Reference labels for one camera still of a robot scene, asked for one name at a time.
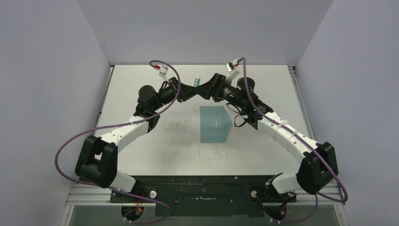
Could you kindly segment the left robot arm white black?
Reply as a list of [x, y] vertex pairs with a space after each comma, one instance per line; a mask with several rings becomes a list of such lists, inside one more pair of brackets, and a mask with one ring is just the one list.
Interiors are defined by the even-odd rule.
[[140, 189], [136, 180], [118, 170], [119, 152], [139, 136], [149, 133], [160, 116], [156, 110], [173, 100], [183, 102], [195, 95], [201, 95], [202, 88], [178, 85], [177, 79], [169, 80], [168, 86], [156, 91], [151, 85], [145, 85], [138, 91], [138, 105], [127, 125], [103, 134], [99, 137], [88, 136], [83, 143], [75, 167], [75, 174], [102, 188], [122, 190], [122, 197], [129, 203], [140, 198]]

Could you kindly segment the green glue stick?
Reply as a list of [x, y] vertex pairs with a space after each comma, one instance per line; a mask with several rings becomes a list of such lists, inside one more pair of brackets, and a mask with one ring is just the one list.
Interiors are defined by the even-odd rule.
[[200, 85], [201, 76], [197, 75], [194, 80], [194, 87], [198, 87]]

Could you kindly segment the right side aluminium rail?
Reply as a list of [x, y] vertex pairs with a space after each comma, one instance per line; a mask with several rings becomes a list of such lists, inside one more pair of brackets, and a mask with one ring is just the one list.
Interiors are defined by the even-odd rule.
[[295, 108], [293, 115], [297, 122], [294, 123], [294, 128], [302, 132], [306, 137], [317, 141], [318, 145], [324, 144], [325, 141], [315, 134], [310, 117], [310, 108], [306, 103], [304, 89], [300, 85], [295, 66], [287, 66], [287, 86]]

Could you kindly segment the aluminium frame rail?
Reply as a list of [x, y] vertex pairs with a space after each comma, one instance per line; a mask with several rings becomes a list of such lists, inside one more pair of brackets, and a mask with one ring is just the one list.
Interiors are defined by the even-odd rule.
[[[342, 199], [342, 191], [337, 184], [328, 184], [321, 189], [322, 194], [335, 198]], [[305, 191], [296, 191], [296, 202], [292, 205], [313, 205], [315, 197], [305, 193]], [[132, 206], [133, 203], [112, 203], [110, 201], [111, 190], [103, 189], [97, 186], [87, 186], [80, 184], [71, 185], [69, 194], [67, 196], [66, 206]]]

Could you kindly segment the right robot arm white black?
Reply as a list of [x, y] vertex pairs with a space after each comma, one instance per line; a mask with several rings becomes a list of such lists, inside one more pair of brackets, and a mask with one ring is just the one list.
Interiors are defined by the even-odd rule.
[[295, 190], [319, 193], [338, 176], [334, 147], [298, 132], [262, 102], [254, 93], [254, 88], [255, 82], [251, 78], [240, 78], [234, 87], [224, 75], [216, 73], [210, 81], [195, 87], [194, 91], [204, 99], [227, 101], [238, 108], [240, 115], [246, 116], [247, 124], [273, 138], [298, 161], [300, 166], [297, 172], [280, 173], [266, 182], [269, 200], [277, 202], [285, 193]]

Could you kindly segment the teal envelope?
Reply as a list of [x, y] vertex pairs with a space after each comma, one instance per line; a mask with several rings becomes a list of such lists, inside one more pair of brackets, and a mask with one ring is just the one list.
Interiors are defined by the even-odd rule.
[[223, 106], [200, 107], [200, 142], [203, 144], [225, 143], [232, 120]]

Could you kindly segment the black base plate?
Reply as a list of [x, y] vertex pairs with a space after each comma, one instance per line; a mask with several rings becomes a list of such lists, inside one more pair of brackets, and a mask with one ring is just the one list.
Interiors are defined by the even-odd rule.
[[278, 195], [268, 188], [271, 176], [136, 176], [132, 193], [172, 208], [174, 217], [263, 217], [267, 208], [296, 202], [293, 192]]

